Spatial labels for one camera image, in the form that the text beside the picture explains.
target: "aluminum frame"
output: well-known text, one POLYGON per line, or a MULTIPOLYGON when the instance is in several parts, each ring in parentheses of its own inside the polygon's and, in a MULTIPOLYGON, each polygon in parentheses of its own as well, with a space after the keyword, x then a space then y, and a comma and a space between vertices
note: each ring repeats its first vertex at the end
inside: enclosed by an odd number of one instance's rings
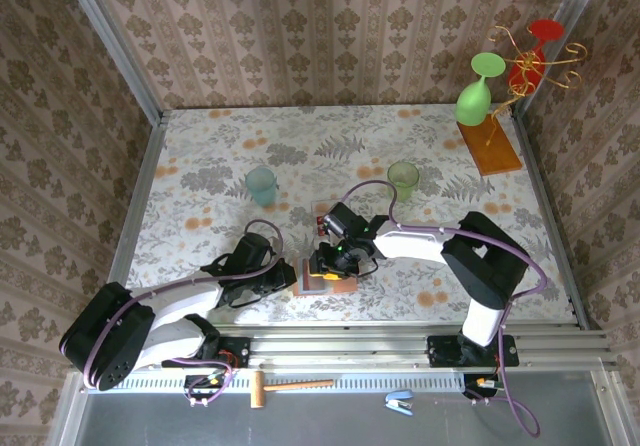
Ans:
POLYGON ((578 285, 576 284, 573 272, 571 271, 571 266, 569 265, 569 258, 567 258, 567 253, 564 249, 558 225, 556 224, 553 216, 553 209, 551 208, 551 202, 549 201, 549 196, 547 195, 542 175, 540 174, 540 170, 535 162, 535 155, 533 154, 533 149, 531 148, 531 143, 529 142, 529 137, 527 136, 522 116, 516 111, 512 118, 516 126, 516 135, 518 136, 518 141, 522 148, 522 156, 524 157, 524 162, 527 166, 529 177, 531 178, 533 191, 536 195, 536 199, 538 200, 538 204, 540 205, 540 213, 542 214, 542 219, 544 220, 545 227, 549 233, 551 249, 553 249, 553 254, 558 262, 558 272, 562 275, 564 280, 565 288, 573 305, 573 310, 578 324, 582 329, 591 329, 589 319, 587 318, 587 312, 584 309, 584 304, 582 303, 582 298, 578 291, 578 285))
POLYGON ((158 166, 158 160, 160 159, 160 153, 162 152, 164 137, 170 118, 171 113, 165 113, 158 127, 151 130, 147 149, 144 153, 144 159, 138 172, 136 186, 133 189, 133 195, 131 196, 131 202, 127 210, 127 217, 122 226, 122 234, 113 257, 113 263, 111 263, 108 282, 116 281, 122 285, 127 284, 129 270, 133 262, 133 254, 135 253, 140 228, 142 227, 144 212, 147 209, 147 200, 151 192, 153 176, 158 166))
MULTIPOLYGON (((491 368, 430 368, 425 353, 426 337, 432 334, 455 334, 458 330, 459 326, 453 325, 220 327, 221 333, 228 336, 252 337, 250 367, 277 375, 284 381, 288 380, 288 375, 293 374, 321 374, 322 377, 340 378, 348 373, 360 374, 367 380, 368 377, 380 378, 381 375, 389 374, 428 378, 430 374, 489 372, 491 368)), ((604 332, 582 331, 575 325, 567 324, 510 324, 506 332, 516 338, 521 361, 520 366, 508 368, 509 374, 591 372, 613 444, 638 444, 635 420, 620 376, 614 370, 615 357, 608 347, 604 332)), ((198 372, 199 370, 191 369, 188 374, 198 372)), ((171 378, 175 379, 176 374, 172 372, 171 378)), ((182 374, 186 375, 187 372, 182 370, 182 374)), ((168 376, 166 371, 150 368, 140 374, 140 377, 146 381, 162 381, 168 376)), ((147 387, 141 386, 138 392, 149 391, 147 387)), ((57 422, 53 433, 57 435, 58 441, 52 434, 48 445, 74 444, 87 393, 82 385, 82 374, 70 373, 56 413, 57 422)))
POLYGON ((129 51, 125 39, 118 32, 107 13, 107 8, 102 0, 78 1, 149 119, 151 126, 155 128, 160 124, 162 116, 160 105, 156 101, 152 89, 148 86, 144 74, 133 59, 134 55, 129 51))
MULTIPOLYGON (((561 40, 553 41, 547 46, 547 61, 555 61, 558 58, 588 2, 589 0, 562 0, 553 19, 564 26, 565 33, 561 40)), ((519 115, 524 115, 537 93, 536 89, 533 94, 516 103, 515 110, 519 115)))

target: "hammer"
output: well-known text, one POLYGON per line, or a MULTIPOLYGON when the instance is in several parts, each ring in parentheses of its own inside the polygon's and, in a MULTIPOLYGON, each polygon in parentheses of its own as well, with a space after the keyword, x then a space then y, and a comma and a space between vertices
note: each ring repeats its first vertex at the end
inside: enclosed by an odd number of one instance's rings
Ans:
POLYGON ((254 371, 251 378, 251 408, 264 408, 266 391, 288 391, 291 389, 320 388, 333 386, 333 379, 322 381, 301 381, 298 383, 264 385, 264 371, 254 371))

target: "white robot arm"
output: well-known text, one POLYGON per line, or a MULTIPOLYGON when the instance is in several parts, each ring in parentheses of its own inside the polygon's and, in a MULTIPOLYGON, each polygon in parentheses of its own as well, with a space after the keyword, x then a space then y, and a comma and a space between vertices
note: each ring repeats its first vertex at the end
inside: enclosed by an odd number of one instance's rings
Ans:
MULTIPOLYGON (((481 348, 495 338, 506 304, 527 269, 526 263, 501 248, 458 235, 436 236, 410 225, 399 228, 388 216, 376 216, 367 222, 343 203, 333 206, 324 224, 340 242, 335 246, 320 244, 309 261, 311 275, 327 279, 359 277, 361 261, 390 258, 447 264, 471 296, 462 335, 481 348), (482 246, 487 247, 484 256, 478 254, 482 246)), ((526 254, 481 213, 469 213, 460 224, 461 229, 491 236, 526 254)))
POLYGON ((108 283, 63 335, 60 352, 83 371, 88 387, 103 391, 136 368, 201 354, 201 346, 219 338, 203 319, 210 310, 246 306, 296 281, 293 267, 282 258, 283 243, 275 225, 253 220, 232 253, 191 276, 133 295, 117 282, 108 283), (274 228, 278 252, 267 238, 247 230, 256 222, 274 228), (244 293, 253 297, 242 302, 244 293))

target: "patterned wallpaper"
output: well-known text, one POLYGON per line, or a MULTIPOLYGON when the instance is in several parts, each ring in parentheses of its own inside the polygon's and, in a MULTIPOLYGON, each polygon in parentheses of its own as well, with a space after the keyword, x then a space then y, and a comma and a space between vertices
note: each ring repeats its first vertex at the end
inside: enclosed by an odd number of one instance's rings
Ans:
POLYGON ((585 85, 541 89, 530 132, 578 286, 640 419, 640 0, 591 0, 571 39, 591 50, 577 69, 585 85))
POLYGON ((491 25, 526 44, 561 2, 103 1, 166 109, 455 102, 491 25))
POLYGON ((0 445, 40 445, 149 124, 76 0, 0 0, 0 445))

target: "blue stapler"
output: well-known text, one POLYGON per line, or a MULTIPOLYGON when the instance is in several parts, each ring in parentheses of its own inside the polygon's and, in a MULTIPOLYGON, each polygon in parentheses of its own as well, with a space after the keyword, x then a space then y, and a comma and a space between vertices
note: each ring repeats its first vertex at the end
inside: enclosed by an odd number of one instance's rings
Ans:
POLYGON ((413 398, 413 392, 410 389, 403 389, 402 391, 394 391, 387 394, 385 398, 385 406, 398 413, 405 414, 407 416, 413 416, 411 411, 411 403, 407 402, 407 399, 413 398))

